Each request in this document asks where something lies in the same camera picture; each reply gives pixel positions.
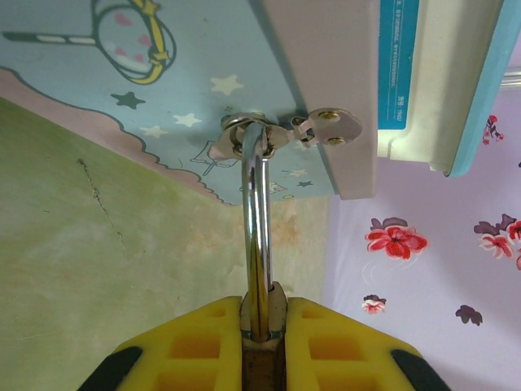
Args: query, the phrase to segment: green wall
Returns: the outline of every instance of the green wall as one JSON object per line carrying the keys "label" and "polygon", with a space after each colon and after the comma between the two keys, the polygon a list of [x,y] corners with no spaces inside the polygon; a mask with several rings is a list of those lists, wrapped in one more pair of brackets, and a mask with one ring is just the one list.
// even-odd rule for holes
{"label": "green wall", "polygon": [[[0,389],[76,389],[120,342],[246,291],[241,208],[5,100],[0,180]],[[272,206],[290,296],[320,301],[327,211]]]}

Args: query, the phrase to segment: blue cartoon panel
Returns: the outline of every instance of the blue cartoon panel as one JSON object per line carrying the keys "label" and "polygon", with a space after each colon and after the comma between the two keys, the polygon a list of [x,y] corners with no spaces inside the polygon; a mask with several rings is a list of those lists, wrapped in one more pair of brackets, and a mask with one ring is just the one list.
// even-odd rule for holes
{"label": "blue cartoon panel", "polygon": [[[241,175],[236,160],[208,155],[221,118],[280,121],[304,109],[244,0],[17,0],[3,4],[0,26],[0,66],[39,94],[110,116],[144,153],[227,203],[242,202]],[[272,200],[334,194],[316,148],[289,144],[270,163]]]}

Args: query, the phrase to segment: screw head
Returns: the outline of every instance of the screw head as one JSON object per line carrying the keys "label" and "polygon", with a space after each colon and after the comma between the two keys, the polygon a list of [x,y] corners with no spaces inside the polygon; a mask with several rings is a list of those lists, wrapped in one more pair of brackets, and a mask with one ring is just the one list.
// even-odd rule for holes
{"label": "screw head", "polygon": [[331,137],[327,140],[329,145],[340,145],[345,143],[345,138],[343,137]]}
{"label": "screw head", "polygon": [[318,117],[331,122],[337,122],[340,120],[340,114],[338,112],[321,112],[318,114]]}

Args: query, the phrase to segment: white star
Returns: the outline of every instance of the white star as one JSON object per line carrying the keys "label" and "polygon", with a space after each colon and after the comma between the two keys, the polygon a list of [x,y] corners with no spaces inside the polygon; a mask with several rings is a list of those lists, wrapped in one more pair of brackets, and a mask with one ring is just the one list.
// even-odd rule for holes
{"label": "white star", "polygon": [[151,128],[139,128],[143,132],[145,132],[145,136],[152,136],[155,138],[161,137],[162,134],[167,134],[168,132],[165,132],[162,130],[158,125],[152,126]]}
{"label": "white star", "polygon": [[189,128],[191,128],[197,122],[201,122],[201,120],[198,120],[197,118],[195,118],[195,114],[193,112],[191,112],[190,114],[188,114],[186,116],[173,116],[173,117],[177,120],[177,122],[176,122],[177,125],[184,125],[184,126],[188,126]]}
{"label": "white star", "polygon": [[307,175],[308,173],[306,173],[306,170],[305,169],[293,169],[291,172],[290,172],[290,175],[292,177],[301,177],[302,175]]}
{"label": "white star", "polygon": [[212,88],[213,92],[222,92],[224,95],[229,96],[233,91],[243,88],[244,86],[237,82],[237,75],[231,75],[220,79],[219,77],[210,78],[215,86]]}

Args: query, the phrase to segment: screw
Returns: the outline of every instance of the screw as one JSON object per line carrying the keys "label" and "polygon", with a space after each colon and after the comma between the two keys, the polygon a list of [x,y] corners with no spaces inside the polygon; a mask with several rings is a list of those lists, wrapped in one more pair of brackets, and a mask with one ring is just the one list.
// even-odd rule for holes
{"label": "screw", "polygon": [[291,124],[293,126],[299,126],[299,125],[302,125],[304,123],[304,121],[306,121],[305,118],[302,118],[301,116],[296,116],[295,118],[293,118],[291,120]]}
{"label": "screw", "polygon": [[343,137],[331,137],[327,140],[329,145],[340,145],[345,143],[345,138]]}
{"label": "screw", "polygon": [[340,114],[338,112],[321,112],[318,114],[318,117],[332,122],[337,122],[340,120]]}

